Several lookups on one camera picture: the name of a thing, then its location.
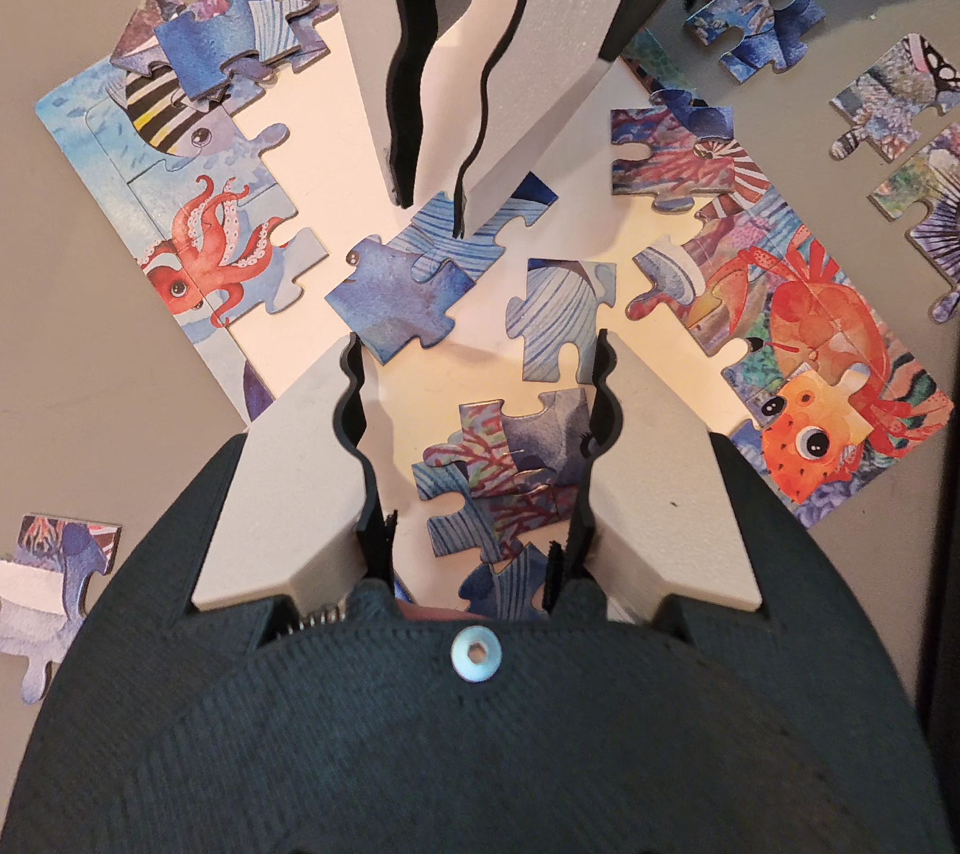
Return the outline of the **blue watercolour puzzle piece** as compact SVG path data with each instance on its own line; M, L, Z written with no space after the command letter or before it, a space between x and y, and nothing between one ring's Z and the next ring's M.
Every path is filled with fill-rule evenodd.
M154 35L191 100L227 83L224 65L259 54L249 0L227 0L226 12L208 20L197 20L187 10L158 25Z

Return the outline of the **whale eye puzzle piece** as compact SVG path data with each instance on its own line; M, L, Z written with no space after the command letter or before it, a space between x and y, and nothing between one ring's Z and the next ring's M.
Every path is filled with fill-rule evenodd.
M541 393L544 409L525 416L501 416L510 454L517 469L518 492L539 487L577 487L587 457L596 443L591 411L583 387Z

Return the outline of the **striped fish puzzle piece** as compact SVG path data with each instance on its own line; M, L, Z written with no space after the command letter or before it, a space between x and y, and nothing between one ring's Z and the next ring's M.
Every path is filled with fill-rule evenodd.
M160 164L173 173L189 162L234 162L281 145L290 135L275 123L247 138L234 114L263 96L245 76L235 76L220 100L196 106L172 68L155 68L150 76L130 71L107 86L109 99L90 108L87 125L96 142L126 182Z

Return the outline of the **puzzle piece with white patch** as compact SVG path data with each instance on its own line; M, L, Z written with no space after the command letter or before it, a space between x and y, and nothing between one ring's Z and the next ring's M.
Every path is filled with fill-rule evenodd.
M49 665L61 663L84 620L88 578L109 572L118 524L25 515L14 553L1 560L1 650L29 660L25 704L40 701Z

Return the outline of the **striped dark blue puzzle piece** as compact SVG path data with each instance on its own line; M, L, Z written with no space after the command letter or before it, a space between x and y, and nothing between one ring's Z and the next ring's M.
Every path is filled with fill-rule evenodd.
M503 206L473 235L453 236L454 205L444 192L437 193L412 218L411 227L425 237L414 250L421 256L411 265L415 282L426 283L446 261L454 263L472 281L478 280L504 253L497 244L499 230L516 217L533 225L557 195L533 173L528 173Z

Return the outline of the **grey brown triangle puzzle piece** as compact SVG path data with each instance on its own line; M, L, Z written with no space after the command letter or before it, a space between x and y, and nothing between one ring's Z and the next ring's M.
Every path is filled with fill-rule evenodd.
M149 77L152 69L169 65L155 35L159 25L177 17L186 5L181 0L142 0L109 57L112 66L142 77Z

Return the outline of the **orange crab puzzle piece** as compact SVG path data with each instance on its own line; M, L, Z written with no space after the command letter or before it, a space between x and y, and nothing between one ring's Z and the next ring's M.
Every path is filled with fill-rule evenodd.
M784 378L806 363L836 385L845 370L863 364L870 388L884 389L890 360L878 322L857 291L836 280L838 264L806 227L783 256L752 246L738 260L781 280L769 306L767 344Z

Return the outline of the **red coral puzzle piece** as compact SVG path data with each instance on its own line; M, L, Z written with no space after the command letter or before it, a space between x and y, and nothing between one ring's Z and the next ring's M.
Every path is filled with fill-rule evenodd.
M472 498L518 495L520 471L502 424L502 399L461 404L462 429L423 452L431 467L460 465Z

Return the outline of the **coral and purple puzzle piece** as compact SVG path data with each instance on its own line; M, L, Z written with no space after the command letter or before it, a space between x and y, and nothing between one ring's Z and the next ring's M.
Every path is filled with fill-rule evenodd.
M429 519L428 533L434 555L445 557L470 548L481 551L481 560L511 560L522 551L519 536L570 518L578 486L547 485L532 493L474 499L467 478L453 465L412 467L421 500L442 493L464 497L456 513Z

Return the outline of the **pale striped puzzle piece with fin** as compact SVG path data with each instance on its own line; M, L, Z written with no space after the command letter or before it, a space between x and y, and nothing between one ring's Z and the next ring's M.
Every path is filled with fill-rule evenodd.
M617 265L609 261L527 261L527 296L513 297L506 309L506 332L524 339L522 378L555 383L560 379L559 352L575 344L579 352L576 379L592 381L596 348L596 312L614 306Z

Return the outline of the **sea print puzzle tray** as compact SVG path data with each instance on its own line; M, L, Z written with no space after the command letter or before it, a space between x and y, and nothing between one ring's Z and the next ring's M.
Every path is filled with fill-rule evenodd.
M227 0L197 0L187 9L222 8ZM233 119L248 139L274 124L290 132L282 144L259 155L277 184L296 208L296 216L272 228L270 241L283 245L309 228L327 251L327 257L296 278L302 295L288 308L267 313L258 304L236 321L214 327L210 315L189 321L186 313L174 318L194 344L223 392L246 421L280 397L319 356L349 332L349 325L330 306L326 296L354 273L347 256L354 244L378 236L383 246L415 250L426 238L411 227L417 208L402 211L386 198L379 175L354 67L338 12L314 24L329 48L300 71L289 58L274 64L275 78L257 100L238 110ZM616 264L613 306L598 306L600 328L618 332L630 349L688 404L714 431L729 433L766 474L761 452L762 418L749 412L752 398L736 399L732 387L738 368L722 371L721 361L737 360L746 351L738 334L709 355L694 346L680 320L668 320L667 308L652 319L630 320L625 309L635 295L645 294L653 282L633 261L643 246L661 236L684 243L693 241L695 227L706 229L705 218L691 212L668 214L654 206L650 193L613 194L608 166L614 148L608 142L610 112L618 108L651 107L649 87L657 88L659 72L670 74L672 64L655 41L642 40L640 52L651 51L653 64L638 60L632 51L617 59L599 85L534 164L533 175L557 200L527 226L523 217L511 219L496 234L505 248L502 256L473 288L446 309L453 329L425 348L414 337L387 363L381 364L366 348L365 361L378 373L380 404L393 424L393 440L377 441L377 451L392 449L394 476L412 484L407 463L420 459L415 442L438 439L454 426L458 404L504 397L508 413L519 414L521 401L533 401L535 391L574 386L573 368L565 364L556 382L522 379L522 337L510 338L505 312L511 296L526 296L525 271L530 258L549 256ZM101 206L139 269L150 248L167 239L177 248L203 247L212 234L225 242L220 264L230 261L238 237L237 201L249 188L235 193L223 187L215 195L206 178L204 192L174 215L170 236L152 220L131 181L124 181L114 163L95 140L87 122L90 108L108 100L109 85L129 71L115 68L110 57L65 81L35 105L42 124Z

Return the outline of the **dark blue puzzle piece with eye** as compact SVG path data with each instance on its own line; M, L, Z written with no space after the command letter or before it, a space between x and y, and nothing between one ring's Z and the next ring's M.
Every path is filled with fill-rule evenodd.
M378 236L365 237L346 256L353 274L325 297L381 365L414 338L424 348L443 340L454 327L447 308L474 287L451 260L427 282L418 282L411 273L417 259L383 245Z

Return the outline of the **orange puffer fish puzzle piece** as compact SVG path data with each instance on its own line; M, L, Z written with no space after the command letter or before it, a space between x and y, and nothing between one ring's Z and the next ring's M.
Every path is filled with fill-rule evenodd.
M863 363L847 368L836 384L804 364L762 404L762 413L774 416L762 431L764 461L779 491L793 503L808 500L842 468L855 468L872 426L850 399L868 381Z

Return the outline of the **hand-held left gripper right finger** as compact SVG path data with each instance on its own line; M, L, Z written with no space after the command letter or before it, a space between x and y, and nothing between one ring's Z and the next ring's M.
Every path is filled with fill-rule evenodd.
M586 459L551 604L591 574L624 610L682 595L740 610L762 596L706 424L616 332L598 335Z

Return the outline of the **striped purple puzzle piece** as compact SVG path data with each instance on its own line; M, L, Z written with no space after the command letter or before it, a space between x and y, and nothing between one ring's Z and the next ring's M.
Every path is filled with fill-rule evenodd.
M314 25L338 12L337 0L251 0L248 6L263 64L289 58L299 72L329 53Z

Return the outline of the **purple urchin puzzle piece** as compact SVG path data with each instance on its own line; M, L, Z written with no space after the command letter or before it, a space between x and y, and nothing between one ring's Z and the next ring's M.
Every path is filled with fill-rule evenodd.
M915 203L926 206L907 237L951 284L930 308L932 320L948 321L959 302L959 123L944 128L869 198L891 221Z

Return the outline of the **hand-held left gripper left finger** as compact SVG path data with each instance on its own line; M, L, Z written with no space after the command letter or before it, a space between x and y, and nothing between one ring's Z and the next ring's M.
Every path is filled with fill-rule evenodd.
M340 338L247 429L192 596L201 610L283 595L339 602L365 576L394 589L359 396L362 344Z

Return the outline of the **red striped shell puzzle piece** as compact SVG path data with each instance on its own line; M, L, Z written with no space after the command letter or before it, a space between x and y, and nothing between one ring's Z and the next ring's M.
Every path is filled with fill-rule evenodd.
M676 102L610 111L611 143L650 151L641 160L614 160L614 195L653 195L656 209L672 212L690 209L694 193L735 189L733 110L691 105L687 92L679 95Z

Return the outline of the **wide blue striped puzzle piece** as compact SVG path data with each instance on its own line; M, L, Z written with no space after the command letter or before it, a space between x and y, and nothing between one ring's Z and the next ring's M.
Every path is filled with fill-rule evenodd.
M545 584L547 557L534 544L501 571L481 564L462 582L458 594L467 601L467 613L492 620L544 621L549 614L532 601Z

